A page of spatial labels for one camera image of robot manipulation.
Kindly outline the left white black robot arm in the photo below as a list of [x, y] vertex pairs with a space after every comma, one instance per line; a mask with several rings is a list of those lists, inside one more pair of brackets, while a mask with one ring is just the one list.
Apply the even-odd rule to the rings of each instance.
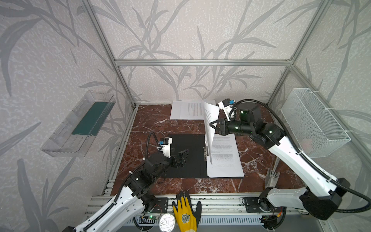
[[156, 205], [156, 197], [150, 193], [152, 186], [169, 168], [183, 167], [189, 154], [188, 149], [176, 153], [171, 137], [156, 142], [157, 151], [146, 154], [144, 161], [129, 172], [112, 199], [89, 219], [64, 231], [116, 232], [136, 215], [152, 210]]

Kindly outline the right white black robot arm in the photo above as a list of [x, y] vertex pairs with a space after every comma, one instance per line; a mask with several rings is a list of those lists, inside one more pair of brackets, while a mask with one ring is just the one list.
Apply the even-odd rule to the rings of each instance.
[[248, 135], [282, 160], [306, 184], [298, 189], [267, 187], [260, 195], [262, 210], [290, 207], [305, 210], [313, 217], [327, 220], [333, 213], [355, 214], [369, 211], [370, 197], [350, 188], [344, 178], [336, 178], [322, 169], [293, 141], [287, 127], [266, 104], [244, 99], [225, 99], [220, 106], [204, 103], [207, 144], [214, 133]]

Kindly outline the printed paper top back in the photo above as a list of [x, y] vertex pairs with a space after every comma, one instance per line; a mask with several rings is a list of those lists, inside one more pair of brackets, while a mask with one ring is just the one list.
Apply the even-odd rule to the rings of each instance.
[[173, 101], [171, 120], [204, 120], [204, 102], [216, 106], [215, 100]]

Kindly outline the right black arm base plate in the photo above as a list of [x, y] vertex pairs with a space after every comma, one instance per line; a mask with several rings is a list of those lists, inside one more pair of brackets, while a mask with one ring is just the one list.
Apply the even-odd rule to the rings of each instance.
[[282, 213], [281, 207], [274, 207], [268, 202], [261, 201], [259, 197], [243, 197], [242, 203], [247, 213]]

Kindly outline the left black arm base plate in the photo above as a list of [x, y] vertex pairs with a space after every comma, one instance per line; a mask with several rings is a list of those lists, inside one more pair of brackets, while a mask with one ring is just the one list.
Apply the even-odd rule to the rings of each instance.
[[155, 197], [145, 206], [145, 213], [164, 214], [168, 212], [169, 198]]

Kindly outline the black folder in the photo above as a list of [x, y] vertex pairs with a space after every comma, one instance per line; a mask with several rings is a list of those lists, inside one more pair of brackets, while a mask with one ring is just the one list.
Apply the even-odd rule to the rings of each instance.
[[167, 178], [209, 178], [207, 176], [207, 162], [204, 161], [204, 146], [207, 145], [202, 134], [170, 134], [173, 142], [171, 148], [174, 153], [188, 149], [189, 155], [184, 167], [169, 168]]

